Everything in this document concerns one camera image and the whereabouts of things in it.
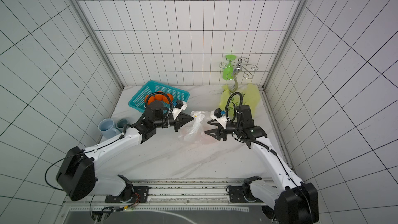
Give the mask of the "white printed plastic bag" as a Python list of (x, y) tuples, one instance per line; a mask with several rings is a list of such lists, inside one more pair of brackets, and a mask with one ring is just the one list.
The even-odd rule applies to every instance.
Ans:
[(179, 140), (185, 143), (201, 145), (218, 142), (217, 139), (205, 133), (205, 131), (215, 128), (207, 123), (212, 120), (210, 112), (192, 111), (190, 114), (194, 119), (179, 130)]

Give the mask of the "green plastic bag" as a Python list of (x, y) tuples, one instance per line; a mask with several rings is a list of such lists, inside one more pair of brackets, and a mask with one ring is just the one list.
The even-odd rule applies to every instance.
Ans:
[[(221, 110), (224, 110), (227, 101), (232, 93), (230, 92), (230, 87), (228, 85), (224, 85), (222, 86), (222, 88), (223, 88), (223, 93), (221, 95), (219, 108)], [(254, 117), (256, 112), (256, 107), (260, 102), (260, 91), (258, 89), (258, 86), (254, 84), (247, 84), (246, 87), (243, 89), (243, 91), (241, 91), (241, 94), (243, 95), (243, 105), (248, 105), (250, 107), (251, 114)], [(236, 107), (238, 107), (239, 101), (240, 101), (239, 96), (234, 96), (234, 98), (231, 100), (229, 106), (230, 116), (233, 116), (233, 104), (235, 104)]]

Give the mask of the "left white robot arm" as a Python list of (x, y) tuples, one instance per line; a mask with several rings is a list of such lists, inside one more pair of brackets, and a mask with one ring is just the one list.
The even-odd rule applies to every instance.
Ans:
[(135, 195), (133, 184), (121, 173), (109, 176), (100, 172), (100, 167), (127, 149), (142, 144), (157, 132), (157, 128), (173, 127), (178, 131), (194, 118), (183, 110), (187, 103), (177, 100), (171, 108), (160, 101), (148, 106), (134, 124), (125, 125), (123, 132), (101, 144), (86, 149), (74, 147), (63, 159), (56, 181), (72, 201), (90, 195), (109, 195), (122, 203), (131, 201)]

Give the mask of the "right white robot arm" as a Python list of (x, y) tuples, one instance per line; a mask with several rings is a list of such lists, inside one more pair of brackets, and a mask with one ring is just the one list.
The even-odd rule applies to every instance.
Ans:
[(314, 224), (319, 221), (317, 189), (312, 183), (304, 183), (283, 161), (266, 132), (255, 125), (249, 106), (236, 108), (233, 118), (219, 108), (212, 111), (210, 117), (208, 124), (214, 125), (215, 129), (207, 130), (205, 134), (219, 141), (226, 141), (231, 135), (236, 141), (246, 144), (268, 168), (275, 183), (272, 187), (260, 176), (245, 179), (242, 194), (247, 202), (262, 201), (281, 224)]

